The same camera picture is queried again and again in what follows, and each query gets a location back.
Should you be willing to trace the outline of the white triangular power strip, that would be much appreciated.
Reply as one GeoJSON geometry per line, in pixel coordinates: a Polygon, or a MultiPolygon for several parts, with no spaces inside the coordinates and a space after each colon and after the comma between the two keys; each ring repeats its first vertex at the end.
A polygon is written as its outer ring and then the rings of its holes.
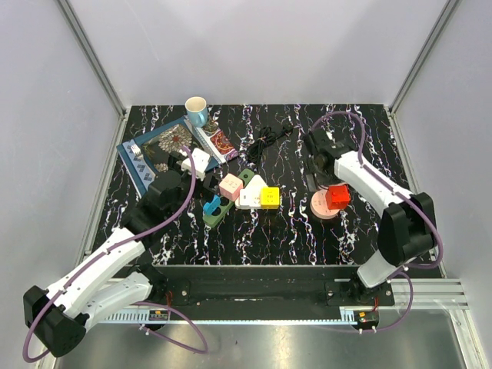
{"type": "Polygon", "coordinates": [[[266,188],[267,184],[260,175],[255,175],[247,184],[240,190],[239,197],[234,204],[237,209],[259,209],[261,207],[261,190],[266,188]]]}

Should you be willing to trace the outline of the pink cube socket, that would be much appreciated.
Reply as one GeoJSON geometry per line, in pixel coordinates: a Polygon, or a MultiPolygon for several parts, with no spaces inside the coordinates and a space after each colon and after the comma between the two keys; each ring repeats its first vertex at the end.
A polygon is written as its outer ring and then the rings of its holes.
{"type": "Polygon", "coordinates": [[[220,195],[230,201],[235,201],[243,188],[244,182],[231,173],[227,174],[219,183],[220,195]]]}

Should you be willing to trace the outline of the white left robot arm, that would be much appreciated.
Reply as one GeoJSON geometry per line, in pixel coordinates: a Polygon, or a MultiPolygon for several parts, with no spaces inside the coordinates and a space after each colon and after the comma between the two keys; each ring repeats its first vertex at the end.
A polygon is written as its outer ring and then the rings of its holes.
{"type": "Polygon", "coordinates": [[[127,215],[121,227],[80,265],[60,280],[28,289],[23,296],[28,328],[22,355],[26,362],[41,360],[28,353],[33,337],[47,354],[62,357],[72,351],[98,323],[129,305],[152,306],[158,313],[183,314],[170,306],[168,278],[151,264],[143,264],[110,287],[105,283],[129,261],[154,247],[165,229],[188,208],[198,181],[195,168],[188,175],[167,171],[153,182],[127,215]]]}

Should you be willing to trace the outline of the blue plug adapter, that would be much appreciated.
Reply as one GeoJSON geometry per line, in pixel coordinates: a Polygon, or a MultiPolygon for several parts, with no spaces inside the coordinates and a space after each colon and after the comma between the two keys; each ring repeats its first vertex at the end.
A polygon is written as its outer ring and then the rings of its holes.
{"type": "Polygon", "coordinates": [[[218,195],[214,195],[211,201],[206,202],[203,206],[205,215],[213,215],[213,213],[220,207],[221,199],[218,195]]]}

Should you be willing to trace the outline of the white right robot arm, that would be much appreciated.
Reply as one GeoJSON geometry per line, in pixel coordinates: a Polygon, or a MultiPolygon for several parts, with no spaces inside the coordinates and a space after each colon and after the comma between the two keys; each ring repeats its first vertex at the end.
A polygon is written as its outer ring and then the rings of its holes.
{"type": "Polygon", "coordinates": [[[332,142],[317,129],[303,137],[312,171],[334,187],[349,185],[380,217],[377,250],[357,269],[349,285],[356,304],[374,299],[379,285],[404,265],[438,245],[434,202],[383,176],[354,146],[332,142]]]}

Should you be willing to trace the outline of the yellow cube socket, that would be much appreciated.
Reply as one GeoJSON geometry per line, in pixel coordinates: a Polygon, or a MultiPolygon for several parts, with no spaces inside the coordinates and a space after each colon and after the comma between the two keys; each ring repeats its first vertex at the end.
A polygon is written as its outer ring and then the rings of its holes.
{"type": "Polygon", "coordinates": [[[263,209],[278,209],[281,205],[279,187],[263,187],[260,192],[260,206],[263,209]]]}

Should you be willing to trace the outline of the green power strip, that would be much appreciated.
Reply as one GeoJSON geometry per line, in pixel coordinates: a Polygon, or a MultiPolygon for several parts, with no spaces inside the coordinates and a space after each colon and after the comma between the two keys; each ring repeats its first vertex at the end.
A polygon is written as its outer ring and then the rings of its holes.
{"type": "MultiPolygon", "coordinates": [[[[254,172],[250,169],[244,169],[239,175],[236,175],[244,182],[244,188],[247,186],[249,181],[254,177],[254,172]]],[[[218,223],[224,218],[224,216],[230,211],[230,209],[234,206],[234,201],[230,201],[227,198],[218,195],[221,199],[220,207],[213,213],[213,215],[205,215],[203,214],[204,223],[214,228],[218,225],[218,223]]]]}

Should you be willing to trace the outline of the pink round socket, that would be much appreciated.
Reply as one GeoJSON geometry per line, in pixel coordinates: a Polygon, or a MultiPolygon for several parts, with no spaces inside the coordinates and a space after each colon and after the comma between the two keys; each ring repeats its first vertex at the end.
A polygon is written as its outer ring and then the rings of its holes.
{"type": "Polygon", "coordinates": [[[330,210],[326,200],[327,189],[321,189],[313,193],[311,197],[310,208],[312,214],[321,220],[330,220],[335,218],[339,209],[330,210]]]}

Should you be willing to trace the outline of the red cube socket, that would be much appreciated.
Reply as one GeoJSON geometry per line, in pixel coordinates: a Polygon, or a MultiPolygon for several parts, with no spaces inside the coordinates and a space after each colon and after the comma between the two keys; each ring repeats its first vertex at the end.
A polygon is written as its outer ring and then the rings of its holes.
{"type": "Polygon", "coordinates": [[[325,200],[330,211],[344,210],[351,201],[348,186],[346,184],[330,186],[327,189],[325,200]]]}

